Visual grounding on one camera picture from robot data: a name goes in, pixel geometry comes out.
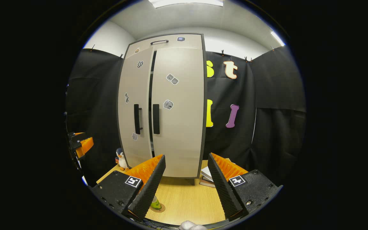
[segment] book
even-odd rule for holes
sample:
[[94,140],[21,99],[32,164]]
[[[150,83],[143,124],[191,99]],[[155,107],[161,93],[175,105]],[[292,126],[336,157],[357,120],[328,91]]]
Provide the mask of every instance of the book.
[[201,169],[201,174],[203,176],[205,176],[207,179],[209,179],[211,182],[214,182],[213,179],[212,179],[211,173],[208,169],[208,166],[205,167],[204,169]]
[[212,180],[208,179],[207,177],[203,176],[203,180],[207,180],[207,181],[211,181],[213,182]]
[[200,185],[205,185],[205,186],[209,186],[209,187],[213,187],[215,188],[215,184],[214,182],[208,181],[208,180],[200,180]]

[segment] white wall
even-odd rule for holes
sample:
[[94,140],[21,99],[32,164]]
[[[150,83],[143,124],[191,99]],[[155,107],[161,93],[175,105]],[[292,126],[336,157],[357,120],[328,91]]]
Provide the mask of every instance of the white wall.
[[148,34],[142,38],[175,32],[203,33],[206,51],[221,53],[221,50],[224,50],[224,54],[229,54],[242,59],[247,57],[248,60],[251,60],[251,58],[257,58],[258,56],[269,51],[269,49],[245,36],[222,29],[213,29],[207,27],[182,27],[168,29]]
[[120,56],[125,54],[127,46],[136,41],[127,31],[111,21],[105,22],[86,42],[83,48],[102,50]]

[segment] black handle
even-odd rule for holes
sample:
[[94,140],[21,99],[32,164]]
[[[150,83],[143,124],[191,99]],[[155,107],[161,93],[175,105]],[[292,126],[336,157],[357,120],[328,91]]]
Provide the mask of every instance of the black handle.
[[160,134],[160,112],[159,112],[160,105],[154,104],[153,105],[153,131],[154,134]]
[[140,121],[139,121],[139,110],[142,108],[139,108],[139,104],[134,104],[134,129],[136,131],[136,134],[140,134],[140,129],[143,129],[143,127],[140,127]]
[[[165,41],[166,43],[168,42],[168,40],[160,40],[160,41]],[[153,41],[153,42],[150,43],[150,45],[152,45],[155,42],[159,42],[159,41]]]

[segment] green object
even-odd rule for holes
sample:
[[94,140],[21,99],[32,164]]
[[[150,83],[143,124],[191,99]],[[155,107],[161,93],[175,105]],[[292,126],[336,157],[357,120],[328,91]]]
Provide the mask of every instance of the green object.
[[161,209],[161,205],[160,202],[158,201],[158,199],[156,198],[156,196],[154,196],[153,202],[150,205],[152,208],[154,208],[155,210],[160,210]]

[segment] stuffed penguin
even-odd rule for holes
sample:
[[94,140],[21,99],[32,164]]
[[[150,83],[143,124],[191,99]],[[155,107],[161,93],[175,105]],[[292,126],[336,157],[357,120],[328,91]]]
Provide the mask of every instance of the stuffed penguin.
[[118,148],[116,150],[116,154],[119,157],[120,170],[124,171],[124,169],[126,169],[126,171],[128,171],[129,168],[127,167],[126,159],[125,159],[125,156],[124,156],[124,153],[123,153],[122,149]]

